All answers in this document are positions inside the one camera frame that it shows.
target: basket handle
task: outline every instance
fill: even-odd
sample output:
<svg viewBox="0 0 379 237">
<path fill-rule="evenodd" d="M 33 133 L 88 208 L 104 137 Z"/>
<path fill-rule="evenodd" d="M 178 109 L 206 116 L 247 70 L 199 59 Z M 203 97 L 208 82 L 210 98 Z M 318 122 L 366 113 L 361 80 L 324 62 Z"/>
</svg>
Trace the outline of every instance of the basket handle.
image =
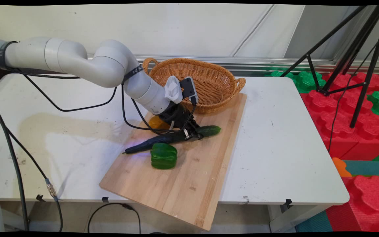
<svg viewBox="0 0 379 237">
<path fill-rule="evenodd" d="M 246 80 L 245 78 L 241 77 L 241 78 L 236 79 L 235 82 L 238 84 L 238 86 L 236 87 L 235 92 L 233 92 L 232 97 L 236 96 L 242 90 L 242 88 L 245 86 Z"/>
<path fill-rule="evenodd" d="M 147 75 L 149 75 L 149 63 L 150 62 L 154 62 L 156 65 L 159 64 L 159 62 L 157 60 L 155 60 L 154 58 L 146 58 L 143 62 L 143 69 L 144 69 L 144 72 L 146 72 Z"/>
</svg>

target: black cable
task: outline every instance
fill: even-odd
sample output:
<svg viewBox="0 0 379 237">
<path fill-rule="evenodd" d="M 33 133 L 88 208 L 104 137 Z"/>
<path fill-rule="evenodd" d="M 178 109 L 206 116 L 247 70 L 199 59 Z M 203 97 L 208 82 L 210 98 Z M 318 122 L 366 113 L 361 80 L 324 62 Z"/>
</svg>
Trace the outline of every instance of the black cable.
<svg viewBox="0 0 379 237">
<path fill-rule="evenodd" d="M 51 75 L 41 75 L 41 74 L 34 74 L 34 73 L 25 73 L 25 72 L 21 72 L 20 69 L 18 71 L 15 71 L 13 68 L 8 67 L 8 66 L 7 66 L 7 69 L 13 73 L 29 75 L 29 76 L 57 78 L 57 79 L 80 79 L 80 77 L 78 76 L 51 76 Z"/>
<path fill-rule="evenodd" d="M 193 97 L 194 100 L 191 101 L 192 104 L 193 104 L 193 108 L 192 108 L 191 114 L 188 116 L 187 120 L 185 121 L 184 125 L 182 126 L 182 128 L 181 128 L 180 130 L 153 129 L 153 128 L 151 128 L 150 126 L 149 126 L 149 128 L 137 127 L 137 126 L 134 126 L 134 125 L 128 123 L 128 121 L 127 121 L 127 119 L 126 119 L 126 117 L 125 117 L 124 86 L 122 86 L 122 93 L 121 93 L 121 96 L 122 96 L 122 117 L 124 117 L 124 122 L 125 122 L 128 126 L 130 126 L 130 127 L 132 127 L 132 128 L 141 129 L 141 130 L 162 131 L 162 132 L 180 132 L 180 131 L 184 130 L 185 126 L 186 126 L 186 125 L 188 124 L 188 122 L 190 121 L 191 116 L 192 116 L 192 114 L 194 113 L 194 111 L 195 111 L 195 107 L 196 107 L 196 105 L 195 105 L 195 98 Z M 140 117 L 143 119 L 144 123 L 147 124 L 147 122 L 146 122 L 146 120 L 144 119 L 144 117 L 143 117 L 143 115 L 141 114 L 141 112 L 140 112 L 139 114 L 140 114 Z"/>
<path fill-rule="evenodd" d="M 366 59 L 368 58 L 368 56 L 371 54 L 371 52 L 375 49 L 376 45 L 378 44 L 378 42 L 374 45 L 374 47 L 371 48 L 371 50 L 369 51 L 369 53 L 367 54 L 367 56 L 365 57 L 365 59 L 362 61 L 362 63 L 358 66 L 358 68 L 356 69 L 356 71 L 350 76 L 349 80 L 347 81 L 347 85 L 346 87 L 344 88 L 344 91 L 343 93 L 341 94 L 339 100 L 337 101 L 337 106 L 336 106 L 336 113 L 334 114 L 334 119 L 333 119 L 333 124 L 331 125 L 331 134 L 330 134 L 330 143 L 328 144 L 328 152 L 330 152 L 330 148 L 331 148 L 331 140 L 333 138 L 333 128 L 334 128 L 334 122 L 336 121 L 336 117 L 337 117 L 337 111 L 339 110 L 339 103 L 340 103 L 340 100 L 341 98 L 344 96 L 346 90 L 347 90 L 347 87 L 349 86 L 349 83 L 350 83 L 350 80 L 352 79 L 352 77 L 354 75 L 356 75 L 356 73 L 359 71 L 359 69 L 361 68 L 362 64 L 364 64 L 364 62 L 366 61 Z"/>
<path fill-rule="evenodd" d="M 43 90 L 41 90 L 37 85 L 36 85 L 36 83 L 34 83 L 27 75 L 24 75 L 25 76 L 25 78 L 27 78 L 27 80 L 29 80 L 29 82 L 31 83 L 31 84 L 33 84 L 33 86 L 35 86 L 36 87 L 36 89 L 38 89 L 38 91 L 55 107 L 55 108 L 57 108 L 59 111 L 62 111 L 62 112 L 71 112 L 71 111 L 79 111 L 79 110 L 85 110 L 85 109 L 91 109 L 91 108 L 96 108 L 96 107 L 99 107 L 99 106 L 103 106 L 103 105 L 106 105 L 106 104 L 108 104 L 109 102 L 111 102 L 111 100 L 113 99 L 113 97 L 115 96 L 115 92 L 116 92 L 116 87 L 115 87 L 115 89 L 113 90 L 113 94 L 112 94 L 112 96 L 111 96 L 111 98 L 107 101 L 107 102 L 105 102 L 105 103 L 103 103 L 103 104 L 99 104 L 99 105 L 93 105 L 93 106 L 88 106 L 88 107 L 83 107 L 83 108 L 77 108 L 77 109 L 70 109 L 70 110 L 65 110 L 65 109 L 61 109 L 61 108 L 59 108 L 44 92 L 43 92 Z"/>
<path fill-rule="evenodd" d="M 23 146 L 23 144 L 20 143 L 20 141 L 14 136 L 14 134 L 8 128 L 7 128 L 7 131 L 10 134 L 10 136 L 14 139 L 14 141 L 24 150 L 24 152 L 26 152 L 26 154 L 30 157 L 30 159 L 32 159 L 33 163 L 36 165 L 36 168 L 40 171 L 40 173 L 42 174 L 43 178 L 47 179 L 45 173 L 40 168 L 40 166 L 36 162 L 35 158 L 30 154 L 30 152 Z M 60 222 L 61 222 L 61 226 L 59 228 L 59 232 L 61 232 L 62 231 L 62 226 L 63 226 L 62 212 L 61 212 L 61 207 L 59 206 L 59 201 L 55 201 L 55 202 L 57 203 L 57 206 L 58 206 L 59 219 L 60 219 Z"/>
<path fill-rule="evenodd" d="M 109 205 L 114 205 L 114 204 L 121 205 L 123 208 L 126 208 L 126 209 L 128 209 L 128 210 L 133 210 L 133 211 L 135 211 L 135 213 L 137 214 L 137 217 L 138 217 L 139 233 L 141 234 L 141 222 L 140 222 L 140 215 L 138 214 L 138 212 L 137 212 L 134 208 L 132 208 L 130 205 L 128 205 L 128 204 L 125 204 L 125 203 L 117 203 L 117 202 L 113 202 L 113 203 L 105 204 L 105 205 L 103 205 L 103 206 L 97 208 L 97 209 L 93 212 L 93 214 L 90 216 L 90 219 L 89 219 L 88 224 L 87 224 L 87 233 L 90 233 L 90 222 L 91 222 L 93 216 L 95 215 L 95 213 L 96 213 L 98 210 L 100 210 L 102 207 L 109 206 Z"/>
<path fill-rule="evenodd" d="M 17 68 L 18 71 L 12 71 L 14 73 L 20 73 L 21 70 L 19 68 Z M 88 107 L 83 107 L 83 108 L 77 108 L 77 109 L 70 109 L 70 110 L 65 110 L 65 109 L 61 109 L 59 108 L 44 92 L 43 90 L 41 90 L 37 85 L 36 83 L 34 83 L 30 77 L 28 77 L 27 75 L 31 75 L 31 76 L 40 76 L 40 77 L 48 77 L 48 78 L 68 78 L 68 79 L 73 79 L 73 78 L 79 78 L 79 77 L 52 77 L 52 76 L 46 76 L 46 75 L 38 75 L 38 74 L 28 74 L 28 73 L 20 73 L 20 74 L 23 74 L 23 76 L 36 88 L 38 89 L 38 91 L 55 107 L 57 108 L 59 111 L 62 111 L 62 112 L 72 112 L 72 111 L 79 111 L 79 110 L 85 110 L 85 109 L 91 109 L 91 108 L 96 108 L 96 107 L 99 107 L 99 106 L 103 106 L 103 105 L 106 105 L 108 104 L 109 102 L 111 102 L 111 100 L 113 99 L 113 97 L 115 96 L 115 92 L 116 92 L 116 88 L 113 90 L 113 94 L 112 96 L 110 97 L 110 99 L 105 102 L 105 103 L 102 103 L 102 104 L 99 104 L 99 105 L 93 105 L 93 106 L 88 106 Z"/>
<path fill-rule="evenodd" d="M 24 197 L 24 187 L 23 187 L 23 180 L 21 178 L 20 167 L 18 166 L 17 157 L 15 156 L 13 144 L 11 142 L 11 138 L 10 138 L 8 129 L 4 123 L 3 118 L 1 117 L 1 114 L 0 114 L 0 124 L 1 124 L 1 127 L 3 128 L 5 137 L 7 139 L 8 148 L 10 150 L 10 154 L 11 154 L 11 157 L 13 159 L 15 174 L 17 175 L 18 189 L 20 191 L 21 208 L 23 210 L 24 230 L 29 231 L 29 222 L 28 222 L 28 218 L 27 218 L 27 208 L 26 208 L 26 198 Z"/>
<path fill-rule="evenodd" d="M 148 128 L 151 129 L 152 127 L 150 127 L 149 123 L 147 123 L 147 121 L 144 119 L 143 114 L 141 114 L 141 111 L 140 111 L 140 109 L 138 108 L 138 106 L 137 106 L 135 100 L 134 100 L 133 98 L 131 98 L 131 100 L 133 101 L 134 106 L 136 107 L 137 112 L 138 112 L 138 114 L 140 115 L 140 117 L 141 117 L 141 119 L 143 120 L 143 122 L 146 124 L 146 126 L 147 126 Z M 155 131 L 155 130 L 152 130 L 152 132 L 154 132 L 154 133 L 157 134 L 157 135 L 162 135 L 162 133 L 159 133 L 159 132 L 157 132 L 157 131 Z"/>
<path fill-rule="evenodd" d="M 20 141 L 14 136 L 14 134 L 7 128 L 8 133 L 10 136 L 14 139 L 14 141 L 26 152 L 26 154 L 32 159 L 33 163 L 36 165 L 36 168 L 40 171 L 44 179 L 47 179 L 45 173 L 43 170 L 40 168 L 38 163 L 36 162 L 35 158 L 30 154 L 30 152 L 23 146 L 23 144 L 20 143 Z"/>
<path fill-rule="evenodd" d="M 61 206 L 59 205 L 59 201 L 55 201 L 57 203 L 57 207 L 58 207 L 58 212 L 59 212 L 59 220 L 61 222 L 61 225 L 59 227 L 59 231 L 58 232 L 62 232 L 62 227 L 63 227 L 63 219 L 62 219 L 62 212 L 61 212 Z"/>
</svg>

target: wicker basket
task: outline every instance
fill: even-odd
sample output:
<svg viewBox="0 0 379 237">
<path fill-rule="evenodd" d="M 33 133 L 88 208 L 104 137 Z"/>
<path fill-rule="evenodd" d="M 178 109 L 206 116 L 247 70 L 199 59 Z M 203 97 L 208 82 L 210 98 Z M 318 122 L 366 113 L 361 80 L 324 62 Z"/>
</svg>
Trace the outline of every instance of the wicker basket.
<svg viewBox="0 0 379 237">
<path fill-rule="evenodd" d="M 148 73 L 150 62 L 156 66 Z M 198 104 L 195 113 L 209 114 L 224 107 L 245 86 L 245 78 L 235 77 L 222 66 L 186 58 L 174 58 L 161 63 L 154 58 L 147 58 L 143 62 L 144 71 L 161 86 L 174 75 L 179 81 L 190 76 L 194 80 L 198 94 Z M 192 104 L 185 98 L 181 102 L 189 110 Z"/>
</svg>

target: floor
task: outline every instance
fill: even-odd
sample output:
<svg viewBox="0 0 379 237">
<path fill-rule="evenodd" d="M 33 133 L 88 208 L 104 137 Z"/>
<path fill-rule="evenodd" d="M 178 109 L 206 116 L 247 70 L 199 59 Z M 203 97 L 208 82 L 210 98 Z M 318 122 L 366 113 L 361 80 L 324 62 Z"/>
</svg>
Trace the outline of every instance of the floor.
<svg viewBox="0 0 379 237">
<path fill-rule="evenodd" d="M 63 232 L 87 232 L 90 215 L 104 203 L 60 202 L 63 216 Z M 238 234 L 270 233 L 269 214 L 266 205 L 219 204 L 210 231 L 201 231 L 151 208 L 131 203 L 140 215 L 141 233 L 167 234 Z M 54 202 L 36 202 L 29 214 L 30 231 L 58 231 L 59 214 Z M 138 219 L 134 211 L 120 205 L 100 209 L 93 217 L 90 232 L 138 233 Z"/>
</svg>

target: black tripod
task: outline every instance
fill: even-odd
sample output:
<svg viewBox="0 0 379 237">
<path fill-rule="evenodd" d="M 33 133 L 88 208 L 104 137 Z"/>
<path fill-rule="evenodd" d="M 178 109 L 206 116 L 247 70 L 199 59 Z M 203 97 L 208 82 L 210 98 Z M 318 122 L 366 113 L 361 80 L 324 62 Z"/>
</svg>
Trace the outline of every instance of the black tripod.
<svg viewBox="0 0 379 237">
<path fill-rule="evenodd" d="M 339 25 L 336 26 L 331 32 L 329 32 L 324 38 L 322 38 L 316 45 L 314 45 L 306 54 L 304 54 L 299 60 L 296 61 L 289 69 L 284 72 L 281 77 L 286 76 L 290 71 L 292 71 L 296 66 L 299 65 L 299 63 L 302 63 L 302 61 L 305 60 L 305 58 L 308 60 L 308 63 L 311 68 L 311 73 L 313 74 L 314 81 L 316 83 L 316 90 L 320 93 L 323 93 L 325 96 L 329 96 L 331 93 L 341 92 L 344 90 L 356 88 L 356 87 L 362 87 L 361 94 L 359 95 L 358 103 L 356 104 L 355 112 L 352 117 L 352 121 L 350 123 L 350 127 L 355 127 L 356 120 L 358 119 L 359 111 L 361 110 L 362 103 L 365 99 L 365 94 L 368 89 L 371 76 L 373 74 L 373 70 L 375 68 L 376 62 L 378 60 L 379 56 L 379 38 L 374 46 L 375 51 L 373 53 L 372 59 L 370 61 L 370 65 L 368 67 L 368 71 L 365 77 L 365 82 L 344 87 L 338 90 L 328 91 L 333 81 L 336 79 L 337 75 L 341 72 L 343 69 L 342 74 L 345 75 L 347 71 L 349 70 L 350 66 L 352 65 L 353 61 L 355 60 L 355 57 L 358 55 L 359 50 L 364 45 L 366 39 L 370 35 L 371 31 L 373 30 L 375 24 L 377 23 L 379 19 L 379 5 L 375 7 L 373 12 L 371 13 L 370 17 L 365 22 L 362 29 L 359 31 L 358 35 L 353 40 L 352 44 L 347 49 L 346 53 L 343 55 L 341 60 L 339 61 L 338 65 L 334 69 L 333 73 L 331 74 L 330 78 L 328 79 L 327 83 L 320 88 L 318 85 L 318 80 L 316 76 L 316 72 L 314 70 L 313 62 L 311 60 L 310 54 L 314 52 L 318 47 L 320 47 L 324 42 L 326 42 L 332 35 L 334 35 L 340 28 L 342 28 L 346 23 L 348 23 L 352 18 L 354 18 L 361 10 L 363 10 L 366 6 L 359 6 L 356 10 L 354 10 L 346 19 L 344 19 L 342 22 L 340 22 Z"/>
</svg>

